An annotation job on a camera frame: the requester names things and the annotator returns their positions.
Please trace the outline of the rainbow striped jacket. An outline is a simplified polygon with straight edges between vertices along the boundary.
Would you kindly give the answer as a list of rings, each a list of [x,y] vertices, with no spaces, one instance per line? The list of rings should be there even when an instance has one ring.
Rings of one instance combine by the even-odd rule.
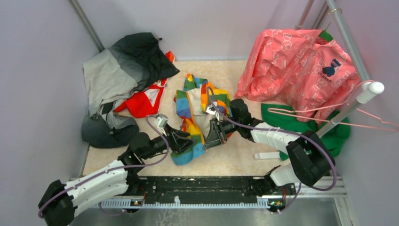
[[[207,96],[207,87],[210,87],[214,95],[214,105],[226,116],[231,116],[231,97],[225,89],[214,86],[207,79],[197,78],[193,74],[187,74],[182,90],[177,90],[174,101],[176,103],[176,114],[183,119],[181,130],[189,133],[193,145],[182,154],[171,154],[175,165],[186,165],[192,160],[204,155],[206,137],[210,130],[209,121],[215,118],[207,113],[207,108],[212,107]]]

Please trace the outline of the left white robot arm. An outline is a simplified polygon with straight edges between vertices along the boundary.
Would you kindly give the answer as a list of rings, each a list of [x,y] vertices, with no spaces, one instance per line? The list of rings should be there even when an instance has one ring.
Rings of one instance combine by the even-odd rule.
[[[67,226],[83,211],[108,198],[141,195],[144,188],[138,172],[149,167],[144,159],[168,152],[182,154],[193,144],[188,132],[169,125],[154,139],[140,132],[130,140],[123,154],[102,169],[73,181],[52,182],[38,204],[38,216],[48,226]]]

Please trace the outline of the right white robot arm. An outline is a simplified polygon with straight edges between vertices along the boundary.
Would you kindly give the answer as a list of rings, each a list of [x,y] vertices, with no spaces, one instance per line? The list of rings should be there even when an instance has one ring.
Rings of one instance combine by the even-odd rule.
[[[290,163],[272,168],[264,176],[265,189],[277,194],[283,186],[302,183],[308,187],[322,179],[328,172],[333,173],[332,189],[337,181],[335,161],[316,132],[304,133],[273,127],[251,116],[242,99],[230,103],[231,117],[219,111],[214,102],[206,107],[206,112],[215,116],[210,120],[210,129],[203,147],[209,149],[225,144],[227,136],[234,132],[243,139],[258,144],[265,144],[284,152]]]

